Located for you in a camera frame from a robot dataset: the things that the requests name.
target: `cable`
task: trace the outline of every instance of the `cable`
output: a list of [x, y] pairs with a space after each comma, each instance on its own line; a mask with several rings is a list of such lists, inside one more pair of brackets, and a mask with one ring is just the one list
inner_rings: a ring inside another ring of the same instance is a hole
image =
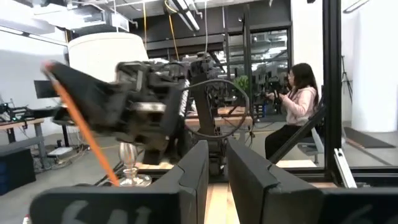
[[169, 21], [170, 21], [170, 28], [171, 28], [171, 30], [172, 30], [172, 35], [173, 35], [173, 42], [174, 42], [175, 54], [177, 55], [177, 60], [180, 61], [180, 57], [178, 56], [177, 44], [175, 44], [174, 29], [173, 29], [173, 21], [172, 21], [172, 16], [171, 16], [171, 15], [169, 15]]
[[208, 44], [208, 34], [207, 34], [207, 0], [205, 0], [205, 31], [206, 31], [205, 54], [207, 54], [207, 44]]
[[199, 133], [197, 131], [194, 131], [191, 127], [186, 126], [186, 128], [192, 134], [200, 136], [200, 137], [203, 137], [205, 139], [210, 139], [210, 140], [224, 139], [224, 138], [227, 138], [228, 136], [232, 135], [233, 133], [235, 133], [235, 131], [237, 131], [242, 126], [242, 124], [244, 123], [244, 121], [246, 119], [246, 116], [248, 115], [248, 111], [249, 111], [249, 97], [248, 97], [248, 95], [239, 86], [235, 85], [235, 83], [233, 83], [233, 82], [231, 82], [229, 80], [223, 80], [223, 79], [207, 80], [207, 81], [204, 81], [204, 82], [200, 82], [200, 83], [193, 84], [193, 85], [190, 85], [188, 87], [185, 87], [185, 88], [182, 89], [182, 91], [191, 90], [192, 88], [196, 88], [196, 87], [201, 86], [201, 85], [206, 85], [206, 84], [209, 84], [209, 83], [216, 83], [216, 82], [227, 83], [227, 84], [230, 84], [230, 85], [234, 86], [237, 90], [239, 90], [242, 93], [242, 95], [243, 95], [243, 97], [245, 99], [245, 105], [246, 106], [244, 108], [242, 119], [239, 121], [238, 125], [236, 127], [234, 127], [233, 130], [230, 131], [227, 134], [220, 135], [220, 136], [210, 136], [210, 135], [207, 135], [207, 134], [202, 134], [202, 133]]
[[142, 2], [142, 9], [144, 10], [144, 44], [145, 50], [147, 50], [147, 11], [145, 9], [145, 1]]
[[101, 166], [107, 173], [109, 179], [112, 181], [112, 183], [114, 185], [119, 186], [119, 182], [118, 182], [118, 178], [116, 177], [116, 174], [113, 172], [106, 156], [102, 153], [100, 146], [95, 141], [95, 138], [94, 138], [93, 134], [91, 133], [87, 122], [84, 120], [83, 116], [77, 109], [75, 102], [73, 102], [71, 96], [66, 91], [66, 89], [64, 89], [64, 87], [58, 82], [58, 80], [56, 80], [55, 77], [49, 72], [53, 66], [54, 66], [54, 64], [51, 62], [45, 63], [44, 67], [42, 68], [43, 73], [46, 74], [46, 76], [52, 82], [52, 85], [53, 85], [55, 91], [57, 91], [57, 93], [59, 94], [62, 101], [65, 102], [65, 104], [67, 105], [67, 110], [68, 110], [71, 118], [78, 125], [78, 127], [80, 128], [80, 131], [82, 131], [83, 136], [88, 141], [88, 144], [90, 145], [91, 150], [94, 152], [95, 156], [99, 160], [99, 163], [101, 164]]

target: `black metal frame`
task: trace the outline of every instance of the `black metal frame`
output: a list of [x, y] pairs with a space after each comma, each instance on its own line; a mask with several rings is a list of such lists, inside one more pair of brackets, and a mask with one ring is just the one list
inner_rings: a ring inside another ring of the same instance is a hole
[[326, 103], [325, 178], [341, 183], [334, 154], [341, 149], [341, 1], [323, 0], [323, 82]]
[[253, 90], [252, 90], [252, 70], [251, 70], [251, 37], [250, 37], [250, 5], [244, 6], [243, 15], [243, 57], [244, 57], [244, 72], [249, 80], [249, 112], [253, 116]]

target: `long black hair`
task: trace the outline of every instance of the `long black hair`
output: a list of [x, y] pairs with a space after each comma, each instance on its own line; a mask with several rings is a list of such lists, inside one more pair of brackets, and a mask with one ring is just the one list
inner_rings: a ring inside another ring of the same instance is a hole
[[293, 98], [293, 96], [297, 93], [299, 89], [310, 86], [317, 91], [317, 94], [315, 95], [315, 98], [313, 100], [314, 108], [316, 108], [319, 102], [319, 94], [317, 81], [315, 79], [315, 75], [313, 74], [311, 66], [307, 63], [298, 63], [294, 65], [290, 70], [293, 72], [294, 75], [294, 89], [290, 92], [289, 98]]

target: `window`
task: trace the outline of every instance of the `window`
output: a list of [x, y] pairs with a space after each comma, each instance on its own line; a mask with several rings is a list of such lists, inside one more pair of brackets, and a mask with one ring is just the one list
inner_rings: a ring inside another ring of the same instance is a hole
[[[230, 36], [228, 47], [230, 63], [244, 61], [242, 35]], [[287, 57], [286, 30], [251, 34], [251, 60], [268, 61]]]

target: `white wall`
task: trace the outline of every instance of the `white wall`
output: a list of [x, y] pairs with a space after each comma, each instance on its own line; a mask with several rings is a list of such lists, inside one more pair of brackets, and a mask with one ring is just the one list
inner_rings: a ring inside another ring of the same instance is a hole
[[[341, 8], [356, 0], [341, 0]], [[318, 88], [323, 85], [323, 26], [322, 1], [307, 4], [306, 0], [291, 0], [293, 20], [293, 62], [306, 62], [313, 68]], [[342, 14], [341, 17], [341, 54], [345, 56], [348, 79], [353, 79], [353, 44], [356, 13]], [[351, 101], [345, 85], [341, 92], [341, 119], [351, 120]]]
[[308, 4], [291, 0], [293, 21], [293, 63], [308, 63], [317, 79], [319, 92], [323, 85], [322, 1]]
[[366, 132], [398, 128], [396, 0], [369, 1], [354, 30], [352, 127]]
[[[37, 99], [33, 80], [45, 80], [40, 72], [40, 64], [45, 60], [64, 62], [64, 46], [50, 44], [20, 35], [0, 32], [0, 95], [4, 101], [13, 99], [16, 106], [28, 105], [29, 108], [44, 108], [56, 105], [54, 99]], [[42, 124], [43, 134], [61, 133], [60, 126], [49, 118]], [[15, 129], [16, 139], [26, 136]], [[35, 136], [33, 126], [26, 130], [28, 137]], [[0, 144], [7, 144], [7, 138], [1, 136]]]
[[[341, 10], [348, 7], [352, 1], [347, 1], [343, 4]], [[345, 70], [348, 80], [351, 80], [351, 87], [354, 85], [354, 45], [355, 45], [355, 30], [358, 25], [358, 11], [351, 14], [341, 14], [341, 54], [344, 56]], [[352, 103], [349, 98], [347, 84], [343, 84], [343, 91], [341, 92], [341, 119], [343, 121], [351, 121]]]

